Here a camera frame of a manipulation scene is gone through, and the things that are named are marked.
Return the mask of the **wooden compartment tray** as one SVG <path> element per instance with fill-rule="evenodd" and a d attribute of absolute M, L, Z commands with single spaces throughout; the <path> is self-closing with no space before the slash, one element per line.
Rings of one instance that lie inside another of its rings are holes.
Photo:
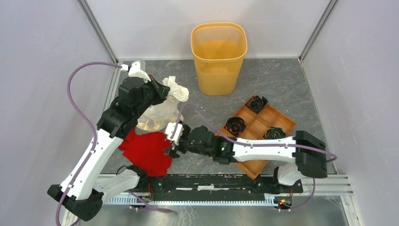
<path fill-rule="evenodd" d="M 296 122 L 294 120 L 290 119 L 269 104 L 267 104 L 267 106 L 258 114 L 252 112 L 249 108 L 245 106 L 245 104 L 242 105 L 239 110 L 232 116 L 241 117 L 242 119 L 244 119 L 247 125 L 244 132 L 238 136 L 239 138 L 252 140 L 264 139 L 263 135 L 265 131 L 270 127 L 283 128 L 288 137 L 296 127 Z M 228 137 L 234 137 L 224 128 L 224 126 L 220 129 L 220 132 Z"/>

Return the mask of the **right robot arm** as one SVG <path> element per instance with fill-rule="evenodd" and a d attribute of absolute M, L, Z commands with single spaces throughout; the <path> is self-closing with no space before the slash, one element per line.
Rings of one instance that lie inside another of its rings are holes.
<path fill-rule="evenodd" d="M 285 162 L 271 180 L 277 192 L 286 191 L 304 177 L 327 177 L 325 144 L 307 131 L 299 130 L 295 136 L 279 139 L 250 140 L 217 136 L 205 126 L 191 130 L 174 122 L 167 125 L 165 134 L 172 144 L 168 155 L 173 158 L 179 157 L 178 152 L 191 152 L 224 165 L 252 160 Z"/>

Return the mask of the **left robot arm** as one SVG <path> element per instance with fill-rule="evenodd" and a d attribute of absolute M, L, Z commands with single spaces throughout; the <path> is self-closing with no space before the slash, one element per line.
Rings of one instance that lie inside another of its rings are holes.
<path fill-rule="evenodd" d="M 118 96 L 102 113 L 94 137 L 78 164 L 61 184 L 50 186 L 48 195 L 78 219 L 90 221 L 111 198 L 129 189 L 144 191 L 148 179 L 130 169 L 103 182 L 97 182 L 97 178 L 141 115 L 149 107 L 163 103 L 169 91 L 170 87 L 152 76 L 126 78 L 118 88 Z"/>

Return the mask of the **cream plastic trash bag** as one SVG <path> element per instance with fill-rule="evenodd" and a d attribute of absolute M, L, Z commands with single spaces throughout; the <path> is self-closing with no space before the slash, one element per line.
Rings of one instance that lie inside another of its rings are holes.
<path fill-rule="evenodd" d="M 189 99 L 189 90 L 176 82 L 175 76 L 164 78 L 162 83 L 170 88 L 167 99 L 149 107 L 138 119 L 137 127 L 148 132 L 164 129 L 168 123 L 176 122 L 179 114 L 178 104 Z"/>

